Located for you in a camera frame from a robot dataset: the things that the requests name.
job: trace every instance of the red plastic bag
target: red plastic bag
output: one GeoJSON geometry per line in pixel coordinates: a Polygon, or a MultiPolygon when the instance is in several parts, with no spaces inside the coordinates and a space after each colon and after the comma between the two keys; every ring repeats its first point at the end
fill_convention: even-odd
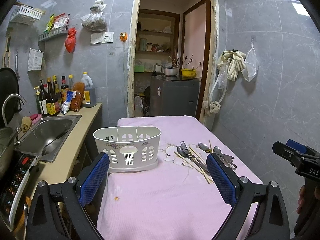
{"type": "Polygon", "coordinates": [[[73,27],[69,29],[68,31],[68,37],[66,38],[66,41],[64,42],[64,45],[66,46],[66,49],[69,53],[73,52],[75,50],[76,46],[76,28],[73,27]]]}

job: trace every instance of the stainless steel sink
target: stainless steel sink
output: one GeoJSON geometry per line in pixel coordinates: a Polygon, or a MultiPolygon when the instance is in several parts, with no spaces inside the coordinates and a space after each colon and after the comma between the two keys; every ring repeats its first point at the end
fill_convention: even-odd
{"type": "Polygon", "coordinates": [[[53,141],[60,133],[70,129],[61,138],[47,146],[45,154],[41,157],[43,162],[54,162],[64,141],[81,118],[80,114],[56,117],[44,117],[40,119],[21,138],[18,150],[31,155],[41,155],[45,145],[53,141]]]}

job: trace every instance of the cooking pot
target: cooking pot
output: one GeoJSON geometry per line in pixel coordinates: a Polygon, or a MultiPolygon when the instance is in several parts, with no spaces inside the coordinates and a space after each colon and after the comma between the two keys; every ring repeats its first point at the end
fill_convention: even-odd
{"type": "Polygon", "coordinates": [[[11,127],[4,127],[0,129],[0,179],[7,171],[14,148],[13,130],[11,127]]]}
{"type": "Polygon", "coordinates": [[[179,69],[177,67],[169,67],[169,68],[162,67],[162,68],[164,70],[165,76],[176,76],[179,74],[179,69]]]}

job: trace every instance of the fork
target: fork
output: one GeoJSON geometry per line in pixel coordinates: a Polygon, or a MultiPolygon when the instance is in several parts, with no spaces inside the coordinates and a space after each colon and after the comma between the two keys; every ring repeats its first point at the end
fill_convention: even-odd
{"type": "Polygon", "coordinates": [[[204,164],[205,166],[207,166],[206,163],[203,163],[202,160],[200,160],[197,156],[194,156],[194,155],[189,151],[189,149],[188,149],[188,147],[186,146],[186,144],[185,144],[184,141],[180,142],[180,144],[181,144],[182,150],[185,152],[185,154],[188,154],[188,155],[192,156],[192,157],[195,158],[200,164],[204,164]]]}

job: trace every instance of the gray refrigerator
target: gray refrigerator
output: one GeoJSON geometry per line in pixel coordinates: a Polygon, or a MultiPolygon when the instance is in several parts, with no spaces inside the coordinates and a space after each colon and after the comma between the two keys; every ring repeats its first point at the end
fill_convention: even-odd
{"type": "Polygon", "coordinates": [[[182,76],[152,76],[150,116],[196,115],[200,81],[182,76]]]}

